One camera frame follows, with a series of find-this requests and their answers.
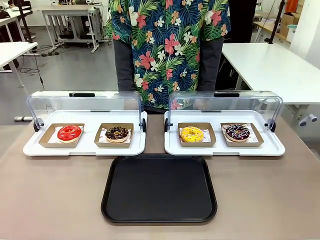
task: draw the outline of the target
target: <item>acrylic lid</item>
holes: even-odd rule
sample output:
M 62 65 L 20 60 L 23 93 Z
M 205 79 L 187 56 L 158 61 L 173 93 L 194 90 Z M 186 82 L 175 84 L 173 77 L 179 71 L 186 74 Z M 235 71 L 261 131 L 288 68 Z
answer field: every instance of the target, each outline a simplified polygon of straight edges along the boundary
M 142 126 L 141 96 L 136 91 L 37 91 L 26 104 L 35 126 L 40 129 L 57 112 L 113 112 L 132 111 L 139 115 Z
M 281 110 L 282 99 L 271 91 L 175 91 L 169 96 L 168 127 L 179 111 L 210 113 L 251 110 L 259 113 L 272 129 Z

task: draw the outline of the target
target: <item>white display tray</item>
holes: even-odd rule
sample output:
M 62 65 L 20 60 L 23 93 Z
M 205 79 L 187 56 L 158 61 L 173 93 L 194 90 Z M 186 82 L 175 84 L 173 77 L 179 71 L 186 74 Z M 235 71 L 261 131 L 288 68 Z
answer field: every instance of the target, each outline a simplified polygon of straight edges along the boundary
M 171 155 L 240 155 L 240 156 L 281 156 L 285 147 L 275 133 L 265 127 L 266 121 L 253 110 L 223 110 L 221 112 L 201 112 L 200 110 L 173 110 L 168 132 L 164 133 L 164 148 Z M 178 123 L 211 123 L 216 137 L 212 147 L 182 147 Z M 228 147 L 220 123 L 253 123 L 261 134 L 264 143 L 258 147 Z
M 141 113 L 147 123 L 147 113 Z M 74 148 L 45 148 L 39 144 L 51 124 L 79 123 L 84 124 L 84 132 Z M 94 140 L 101 123 L 133 123 L 133 138 L 130 147 L 98 147 Z M 33 134 L 23 153 L 27 156 L 68 156 L 68 155 L 96 155 L 96 156 L 134 156 L 145 149 L 146 133 L 139 126 L 138 110 L 122 110 L 110 112 L 90 112 L 89 110 L 58 110 L 53 112 L 45 121 L 45 125 Z

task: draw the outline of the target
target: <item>red glazed donut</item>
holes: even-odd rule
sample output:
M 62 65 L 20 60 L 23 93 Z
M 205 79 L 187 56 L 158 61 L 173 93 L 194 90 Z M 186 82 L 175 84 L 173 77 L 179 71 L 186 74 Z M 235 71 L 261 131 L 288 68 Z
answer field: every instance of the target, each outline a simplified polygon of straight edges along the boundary
M 59 130 L 57 137 L 63 143 L 72 143 L 77 140 L 81 131 L 81 128 L 76 125 L 68 125 Z

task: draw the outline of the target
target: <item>yellow glazed donut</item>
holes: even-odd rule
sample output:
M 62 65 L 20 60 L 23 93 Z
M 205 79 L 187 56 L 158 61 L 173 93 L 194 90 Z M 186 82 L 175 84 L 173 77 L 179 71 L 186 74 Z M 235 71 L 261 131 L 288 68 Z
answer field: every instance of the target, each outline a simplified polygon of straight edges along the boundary
M 194 126 L 187 126 L 181 132 L 182 141 L 187 143 L 199 143 L 204 139 L 204 132 Z

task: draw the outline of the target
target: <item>white table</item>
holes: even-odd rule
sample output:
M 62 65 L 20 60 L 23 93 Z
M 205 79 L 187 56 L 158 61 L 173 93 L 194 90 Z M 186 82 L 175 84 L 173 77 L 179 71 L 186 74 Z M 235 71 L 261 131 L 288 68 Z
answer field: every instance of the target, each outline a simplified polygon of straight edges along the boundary
M 278 44 L 226 43 L 222 53 L 254 91 L 271 91 L 301 119 L 309 105 L 320 104 L 320 70 Z
M 78 17 L 80 16 L 88 17 L 89 35 L 91 36 L 92 43 L 93 43 L 93 50 L 91 52 L 94 53 L 98 49 L 99 43 L 97 43 L 97 41 L 98 42 L 101 41 L 103 39 L 103 36 L 99 34 L 101 25 L 97 23 L 97 19 L 99 18 L 98 10 L 93 5 L 80 4 L 80 5 L 45 6 L 43 8 L 36 9 L 36 11 L 42 12 L 44 23 L 51 40 L 52 51 L 54 51 L 57 48 L 57 46 L 55 45 L 52 39 L 46 16 L 49 20 L 50 27 L 52 28 L 52 34 L 53 34 L 54 40 L 58 44 L 88 43 L 89 42 L 88 39 L 80 39 L 78 37 L 78 31 L 77 31 L 80 28 L 82 28 L 82 22 L 79 20 Z M 71 23 L 71 29 L 73 32 L 73 38 L 62 40 L 60 38 L 60 34 L 65 30 L 65 28 L 67 28 L 67 26 L 64 25 L 64 22 L 67 22 L 65 17 L 69 17 L 69 21 Z
M 16 69 L 16 66 L 13 62 L 14 59 L 21 56 L 25 52 L 33 49 L 37 46 L 37 42 L 29 43 L 29 42 L 0 42 L 0 68 L 4 65 L 9 64 L 12 73 L 15 75 L 15 79 L 18 82 L 18 87 L 23 88 L 26 96 L 28 96 L 28 92 L 23 84 L 20 75 Z
M 6 27 L 6 31 L 8 33 L 9 39 L 10 39 L 11 42 L 13 42 L 13 39 L 12 39 L 10 30 L 9 30 L 8 24 L 16 22 L 16 25 L 17 25 L 21 40 L 22 40 L 22 42 L 25 42 L 26 41 L 25 40 L 25 36 L 24 36 L 24 34 L 23 34 L 22 30 L 21 30 L 21 26 L 20 26 L 20 23 L 19 23 L 19 20 L 18 20 L 18 17 L 21 15 L 20 12 L 19 11 L 12 11 L 11 9 L 7 9 L 6 12 L 10 15 L 10 17 L 0 19 L 0 27 L 2 27 L 2 26 Z M 23 14 L 27 14 L 27 13 L 30 13 L 30 12 L 31 12 L 30 10 L 24 10 Z M 11 70 L 1 70 L 1 67 L 0 67 L 0 73 L 11 73 L 11 72 L 12 72 Z

